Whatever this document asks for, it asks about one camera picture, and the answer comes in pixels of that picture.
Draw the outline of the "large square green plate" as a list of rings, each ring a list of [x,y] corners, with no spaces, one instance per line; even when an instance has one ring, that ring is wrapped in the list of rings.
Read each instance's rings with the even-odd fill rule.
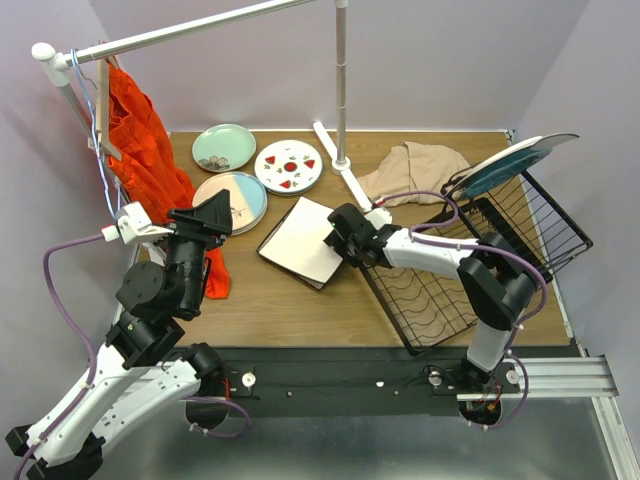
[[[332,211],[300,197],[260,244],[258,255],[294,277],[327,284],[342,263],[341,256],[324,243],[333,230],[328,221]]]

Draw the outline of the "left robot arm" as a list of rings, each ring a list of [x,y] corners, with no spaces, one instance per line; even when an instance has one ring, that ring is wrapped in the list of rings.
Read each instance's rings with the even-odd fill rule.
[[[194,344],[174,361],[168,356],[185,334],[179,323],[201,313],[212,268],[207,252],[232,233],[230,193],[223,189],[166,216],[166,224],[155,224],[140,203],[129,203],[114,224],[76,240],[77,245],[149,243],[164,248],[166,258],[127,270],[116,293],[119,318],[104,343],[89,348],[86,373],[41,420],[7,434],[7,444],[21,459],[15,478],[88,479],[108,447],[169,402],[222,387],[224,364],[208,344]]]

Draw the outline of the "white blue rimmed plate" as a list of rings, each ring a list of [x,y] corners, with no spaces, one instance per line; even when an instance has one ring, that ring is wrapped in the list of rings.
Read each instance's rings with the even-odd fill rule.
[[[280,140],[257,155],[254,175],[265,189],[315,186],[324,170],[320,152],[300,140]]]

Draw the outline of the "square leaf pattern plate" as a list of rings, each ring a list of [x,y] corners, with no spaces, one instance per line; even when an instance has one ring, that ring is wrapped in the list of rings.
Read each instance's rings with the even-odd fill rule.
[[[303,284],[305,284],[306,286],[318,291],[322,290],[326,285],[325,282],[313,280],[305,276],[296,276],[296,279],[302,282]]]

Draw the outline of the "cream and teal plate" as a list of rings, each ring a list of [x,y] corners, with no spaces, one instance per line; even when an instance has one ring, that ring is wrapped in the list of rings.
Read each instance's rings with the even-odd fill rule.
[[[204,181],[196,190],[192,205],[200,205],[223,189],[230,193],[233,235],[245,233],[261,221],[267,210],[267,192],[256,177],[244,172],[221,173]]]

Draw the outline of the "green round plate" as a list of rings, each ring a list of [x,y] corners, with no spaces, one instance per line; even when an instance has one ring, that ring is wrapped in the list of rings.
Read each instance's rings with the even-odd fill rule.
[[[200,133],[191,148],[195,163],[210,173],[226,173],[244,166],[256,151],[256,139],[245,127],[220,124]]]

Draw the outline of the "teal round plate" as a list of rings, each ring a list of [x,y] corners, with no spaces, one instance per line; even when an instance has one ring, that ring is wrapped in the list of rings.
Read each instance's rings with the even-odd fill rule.
[[[538,163],[550,152],[550,149],[526,148],[510,153],[464,178],[457,191],[457,198],[471,199],[492,190]]]

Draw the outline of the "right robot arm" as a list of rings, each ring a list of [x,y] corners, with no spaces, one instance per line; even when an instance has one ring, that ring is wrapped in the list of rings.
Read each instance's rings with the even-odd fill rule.
[[[376,226],[349,203],[333,210],[328,222],[325,243],[356,267],[409,268],[460,283],[477,318],[454,374],[465,390],[480,392],[494,383],[522,323],[546,303],[543,275],[498,233],[451,239],[425,235],[421,226]]]

